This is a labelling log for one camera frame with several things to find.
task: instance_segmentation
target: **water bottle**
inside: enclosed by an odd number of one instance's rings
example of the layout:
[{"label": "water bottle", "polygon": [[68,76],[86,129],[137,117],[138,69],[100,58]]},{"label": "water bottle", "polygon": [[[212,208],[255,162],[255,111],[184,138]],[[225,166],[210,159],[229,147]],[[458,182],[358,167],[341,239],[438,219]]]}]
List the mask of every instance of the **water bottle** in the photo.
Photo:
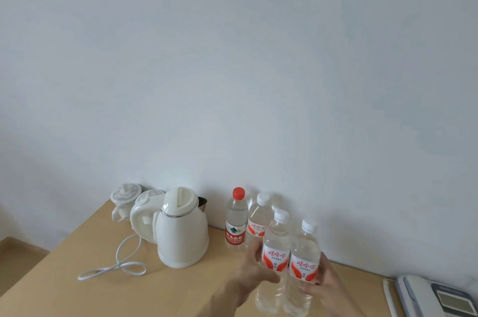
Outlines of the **water bottle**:
[{"label": "water bottle", "polygon": [[287,222],[289,213],[276,209],[274,221],[266,228],[260,265],[277,271],[281,277],[278,284],[264,281],[259,285],[256,295],[256,307],[262,312],[274,314],[281,308],[282,295],[287,277],[287,264],[291,251],[291,242]]},{"label": "water bottle", "polygon": [[260,192],[257,202],[249,209],[249,221],[247,225],[246,244],[251,245],[256,239],[262,239],[266,227],[274,218],[274,212],[269,205],[269,194]]},{"label": "water bottle", "polygon": [[242,187],[232,191],[232,198],[226,208],[226,247],[243,249],[246,247],[246,226],[248,219],[246,192]]},{"label": "water bottle", "polygon": [[315,236],[317,223],[304,219],[302,229],[295,236],[291,248],[291,263],[282,308],[296,317],[309,313],[312,296],[299,290],[303,282],[315,283],[319,271],[320,247]]}]

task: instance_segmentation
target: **human hand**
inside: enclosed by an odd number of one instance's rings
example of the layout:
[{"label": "human hand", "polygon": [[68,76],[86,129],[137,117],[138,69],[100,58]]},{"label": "human hand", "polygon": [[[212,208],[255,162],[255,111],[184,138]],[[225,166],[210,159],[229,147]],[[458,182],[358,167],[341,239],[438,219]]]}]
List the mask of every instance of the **human hand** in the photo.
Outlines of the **human hand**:
[{"label": "human hand", "polygon": [[322,305],[335,317],[365,317],[350,296],[332,264],[324,253],[320,256],[316,283],[302,283],[300,290],[320,298]]},{"label": "human hand", "polygon": [[278,283],[280,276],[271,269],[258,265],[262,252],[262,240],[256,240],[247,250],[244,259],[226,284],[238,294],[238,307],[247,301],[249,294],[259,286],[260,282]]}]

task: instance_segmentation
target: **white kettle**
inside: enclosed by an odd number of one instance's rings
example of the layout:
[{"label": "white kettle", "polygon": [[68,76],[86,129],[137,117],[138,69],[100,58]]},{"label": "white kettle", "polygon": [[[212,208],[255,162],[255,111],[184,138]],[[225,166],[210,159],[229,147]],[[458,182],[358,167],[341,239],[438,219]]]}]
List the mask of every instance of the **white kettle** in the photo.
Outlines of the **white kettle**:
[{"label": "white kettle", "polygon": [[[193,190],[177,187],[162,195],[140,196],[129,219],[134,231],[158,244],[161,261],[171,268],[185,268],[198,262],[209,245],[206,214],[198,208]],[[143,216],[152,215],[146,224]]]}]

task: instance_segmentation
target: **white telephone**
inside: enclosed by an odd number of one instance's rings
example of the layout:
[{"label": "white telephone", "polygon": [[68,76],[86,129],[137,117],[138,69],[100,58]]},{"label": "white telephone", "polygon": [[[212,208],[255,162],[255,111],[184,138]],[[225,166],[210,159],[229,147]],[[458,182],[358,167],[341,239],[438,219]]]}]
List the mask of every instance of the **white telephone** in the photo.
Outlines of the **white telephone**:
[{"label": "white telephone", "polygon": [[400,276],[397,290],[407,317],[478,316],[468,293],[416,275]]}]

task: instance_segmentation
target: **table surface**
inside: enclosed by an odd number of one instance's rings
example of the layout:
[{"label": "table surface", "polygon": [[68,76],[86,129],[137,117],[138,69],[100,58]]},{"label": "table surface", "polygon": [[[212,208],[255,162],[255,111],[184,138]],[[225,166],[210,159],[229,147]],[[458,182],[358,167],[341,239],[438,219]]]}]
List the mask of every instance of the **table surface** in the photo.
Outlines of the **table surface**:
[{"label": "table surface", "polygon": [[[85,271],[115,264],[119,244],[133,234],[128,222],[111,221],[114,205],[106,202],[24,278],[0,297],[1,316],[194,316],[232,271],[242,252],[228,251],[224,231],[209,228],[209,248],[197,264],[184,269],[166,267],[155,244],[143,242],[133,261],[146,263],[148,272],[131,276],[115,270],[79,282]],[[120,258],[131,254],[138,238],[129,240]],[[350,294],[368,317],[390,316],[382,287],[383,277],[334,264]],[[396,291],[391,292],[404,317]],[[254,293],[236,316],[265,316],[254,305]],[[287,316],[280,311],[278,316]],[[327,316],[313,299],[309,316]]]}]

